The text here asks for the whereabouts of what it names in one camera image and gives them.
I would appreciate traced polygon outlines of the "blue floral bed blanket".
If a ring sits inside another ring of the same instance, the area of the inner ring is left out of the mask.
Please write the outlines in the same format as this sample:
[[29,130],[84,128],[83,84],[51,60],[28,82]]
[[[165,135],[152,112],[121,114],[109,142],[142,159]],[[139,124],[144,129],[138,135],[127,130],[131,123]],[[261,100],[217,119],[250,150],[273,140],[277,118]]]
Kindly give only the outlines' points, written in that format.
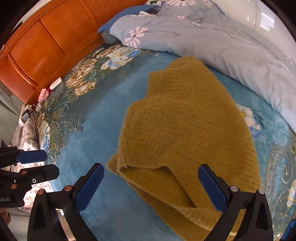
[[[74,184],[116,150],[128,106],[144,97],[150,72],[176,59],[168,52],[122,45],[97,49],[79,62],[43,105],[37,125],[48,163],[60,170],[53,189]],[[264,99],[214,70],[239,109],[255,143],[260,178],[280,240],[295,219],[295,134]],[[159,216],[118,176],[106,171],[82,213],[98,240],[179,240]]]

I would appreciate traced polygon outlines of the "white glossy wardrobe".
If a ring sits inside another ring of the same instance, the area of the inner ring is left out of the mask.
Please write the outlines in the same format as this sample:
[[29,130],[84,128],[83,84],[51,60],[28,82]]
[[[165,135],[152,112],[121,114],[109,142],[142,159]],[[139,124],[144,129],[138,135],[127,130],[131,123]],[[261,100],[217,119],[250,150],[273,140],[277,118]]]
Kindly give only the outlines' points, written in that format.
[[253,28],[295,61],[296,47],[292,35],[280,18],[263,1],[215,0],[214,2],[227,16]]

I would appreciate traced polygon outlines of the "orange wooden headboard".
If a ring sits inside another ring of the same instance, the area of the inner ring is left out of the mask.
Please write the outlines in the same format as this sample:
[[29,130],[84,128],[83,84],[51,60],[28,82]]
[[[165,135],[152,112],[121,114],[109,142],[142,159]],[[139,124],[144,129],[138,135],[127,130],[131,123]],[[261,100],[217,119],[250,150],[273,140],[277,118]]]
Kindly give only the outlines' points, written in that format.
[[99,27],[143,0],[50,1],[12,34],[1,51],[1,82],[24,104],[102,45]]

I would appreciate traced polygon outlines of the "pink small cloth item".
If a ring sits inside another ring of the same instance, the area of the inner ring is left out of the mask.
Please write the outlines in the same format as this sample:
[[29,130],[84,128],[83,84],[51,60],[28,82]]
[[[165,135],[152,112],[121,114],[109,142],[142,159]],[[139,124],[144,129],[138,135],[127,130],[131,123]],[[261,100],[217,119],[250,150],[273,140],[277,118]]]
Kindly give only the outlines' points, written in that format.
[[40,95],[38,97],[38,102],[43,102],[45,101],[49,96],[49,91],[46,88],[43,88],[40,92]]

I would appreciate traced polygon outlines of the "mustard yellow knit sweater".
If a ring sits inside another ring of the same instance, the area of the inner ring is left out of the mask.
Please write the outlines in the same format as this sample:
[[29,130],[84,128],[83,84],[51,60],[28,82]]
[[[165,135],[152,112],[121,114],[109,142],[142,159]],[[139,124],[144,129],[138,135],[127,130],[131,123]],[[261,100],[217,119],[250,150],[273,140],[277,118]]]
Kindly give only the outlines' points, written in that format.
[[203,240],[220,217],[197,177],[204,163],[242,191],[260,188],[242,112],[200,60],[178,58],[149,74],[147,93],[129,106],[107,167],[182,239]]

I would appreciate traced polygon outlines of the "white charger on bed edge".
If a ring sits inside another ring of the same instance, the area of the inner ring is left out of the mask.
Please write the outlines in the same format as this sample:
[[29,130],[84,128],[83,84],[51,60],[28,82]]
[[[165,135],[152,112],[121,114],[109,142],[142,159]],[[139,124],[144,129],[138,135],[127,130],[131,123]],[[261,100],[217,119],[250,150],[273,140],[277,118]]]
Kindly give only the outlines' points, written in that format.
[[50,86],[49,89],[50,90],[54,90],[60,83],[62,82],[62,78],[59,77],[57,78]]

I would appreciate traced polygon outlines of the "light blue floral duvet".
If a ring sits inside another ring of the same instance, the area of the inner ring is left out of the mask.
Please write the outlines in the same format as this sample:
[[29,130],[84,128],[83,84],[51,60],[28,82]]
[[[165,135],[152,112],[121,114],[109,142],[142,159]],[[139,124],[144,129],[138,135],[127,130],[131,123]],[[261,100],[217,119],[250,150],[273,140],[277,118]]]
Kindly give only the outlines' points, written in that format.
[[124,45],[194,56],[265,99],[295,128],[295,63],[212,1],[167,1],[155,15],[126,15],[110,28]]

